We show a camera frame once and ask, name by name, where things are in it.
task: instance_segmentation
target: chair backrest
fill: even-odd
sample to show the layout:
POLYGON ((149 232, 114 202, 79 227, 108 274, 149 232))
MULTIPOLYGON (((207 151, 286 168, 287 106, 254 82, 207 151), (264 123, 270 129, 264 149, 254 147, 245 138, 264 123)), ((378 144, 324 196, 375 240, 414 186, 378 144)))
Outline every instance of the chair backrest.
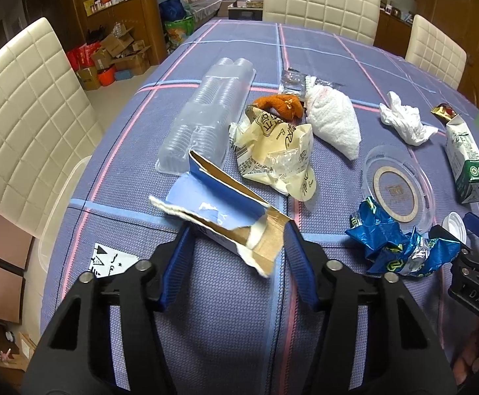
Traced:
POLYGON ((0 49, 0 214, 40 237, 75 165, 102 130, 45 18, 0 49))
POLYGON ((435 25, 416 14, 406 61, 457 89, 466 65, 466 52, 435 25))
POLYGON ((380 0, 263 0, 263 20, 321 29, 372 45, 380 0))

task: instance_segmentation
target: torn cardboard edge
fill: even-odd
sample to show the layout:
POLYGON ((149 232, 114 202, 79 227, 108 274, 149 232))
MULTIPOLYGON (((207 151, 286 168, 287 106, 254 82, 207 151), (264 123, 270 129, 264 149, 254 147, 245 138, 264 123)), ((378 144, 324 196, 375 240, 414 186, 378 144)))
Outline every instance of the torn cardboard edge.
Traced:
MULTIPOLYGON (((241 203, 245 203, 245 199, 248 199, 253 201, 254 207, 261 205, 265 210, 263 215, 251 225, 227 229, 198 214, 194 209, 185 208, 180 201, 178 203, 168 203, 154 196, 149 196, 150 202, 169 215, 192 222, 210 239, 239 255, 247 265, 254 267, 261 276, 269 277, 274 269, 276 258, 283 248, 283 230, 290 218, 194 151, 190 151, 189 161, 190 171, 181 177, 197 178, 199 181, 207 182, 207 186, 220 183, 224 188, 230 190, 231 204, 237 203, 234 196, 237 198, 241 196, 241 200, 239 200, 241 203)), ((181 177, 174 183, 170 191, 175 189, 181 177)))

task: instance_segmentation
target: chair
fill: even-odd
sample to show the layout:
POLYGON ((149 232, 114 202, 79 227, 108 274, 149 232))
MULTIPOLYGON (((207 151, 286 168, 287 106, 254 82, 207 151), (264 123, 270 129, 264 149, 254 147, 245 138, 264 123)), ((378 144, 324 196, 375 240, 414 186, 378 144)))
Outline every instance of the chair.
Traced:
POLYGON ((321 29, 373 45, 380 0, 263 0, 263 20, 321 29))
MULTIPOLYGON (((41 238, 63 187, 71 189, 69 195, 74 190, 68 177, 93 153, 102 135, 94 110, 45 18, 0 49, 2 216, 41 238)), ((49 232, 56 236, 54 229, 49 232)))
POLYGON ((435 25, 416 14, 406 61, 457 89, 466 65, 466 52, 435 25))

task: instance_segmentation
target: tile floor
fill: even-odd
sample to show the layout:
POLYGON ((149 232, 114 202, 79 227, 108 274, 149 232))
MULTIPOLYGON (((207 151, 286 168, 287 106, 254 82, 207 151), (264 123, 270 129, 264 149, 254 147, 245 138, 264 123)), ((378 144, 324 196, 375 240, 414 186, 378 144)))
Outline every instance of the tile floor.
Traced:
MULTIPOLYGON (((155 68, 156 66, 150 67, 141 76, 136 76, 129 80, 116 81, 108 87, 101 87, 96 91, 86 92, 104 131, 109 128, 132 95, 155 68)), ((26 282, 22 304, 22 323, 19 326, 12 325, 10 329, 15 332, 22 331, 29 335, 35 343, 38 343, 40 340, 40 309, 42 307, 46 276, 47 272, 41 267, 38 260, 38 239, 33 239, 27 258, 27 267, 24 272, 26 282)))

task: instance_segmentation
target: blue wrapper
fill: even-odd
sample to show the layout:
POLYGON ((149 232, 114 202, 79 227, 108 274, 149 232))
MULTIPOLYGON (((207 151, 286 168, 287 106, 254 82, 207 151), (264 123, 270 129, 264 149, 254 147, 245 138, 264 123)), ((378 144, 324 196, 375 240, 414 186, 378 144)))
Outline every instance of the blue wrapper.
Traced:
POLYGON ((400 273, 423 277, 451 262, 461 249, 460 242, 425 239, 416 227, 402 233, 399 224, 372 197, 359 206, 359 218, 351 218, 346 234, 365 246, 365 257, 373 262, 368 273, 400 273))

